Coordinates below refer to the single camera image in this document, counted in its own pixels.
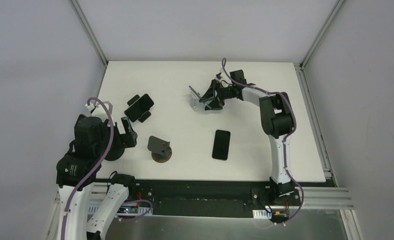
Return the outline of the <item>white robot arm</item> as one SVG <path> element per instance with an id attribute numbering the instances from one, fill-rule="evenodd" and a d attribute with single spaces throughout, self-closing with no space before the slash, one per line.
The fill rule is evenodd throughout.
<path id="1" fill-rule="evenodd" d="M 56 166 L 56 184 L 60 195 L 59 240 L 102 240 L 118 209 L 135 186 L 135 177 L 114 173 L 108 180 L 107 193 L 93 219 L 88 220 L 88 204 L 97 182 L 103 156 L 110 139 L 109 121 L 79 115 L 74 126 L 75 138 Z"/>

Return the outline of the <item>dark phone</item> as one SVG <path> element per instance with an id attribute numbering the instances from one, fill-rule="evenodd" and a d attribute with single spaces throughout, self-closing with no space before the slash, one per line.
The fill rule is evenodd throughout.
<path id="1" fill-rule="evenodd" d="M 190 89 L 191 93 L 192 93 L 196 98 L 198 98 L 198 99 L 201 98 L 200 93 L 197 92 L 192 86 L 189 85 L 188 88 Z"/>

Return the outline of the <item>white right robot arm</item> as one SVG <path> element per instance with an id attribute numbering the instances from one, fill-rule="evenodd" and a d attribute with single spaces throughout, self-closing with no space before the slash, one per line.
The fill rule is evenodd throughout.
<path id="1" fill-rule="evenodd" d="M 289 167 L 289 139 L 296 130 L 296 120 L 288 94 L 269 92 L 253 83 L 247 83 L 242 70 L 232 71 L 227 77 L 231 82 L 225 86 L 222 84 L 222 74 L 218 73 L 208 90 L 203 95 L 198 95 L 198 100 L 205 105 L 205 110 L 221 110 L 228 99 L 240 99 L 259 108 L 261 126 L 271 145 L 271 189 L 268 196 L 273 204 L 281 205 L 295 188 Z"/>

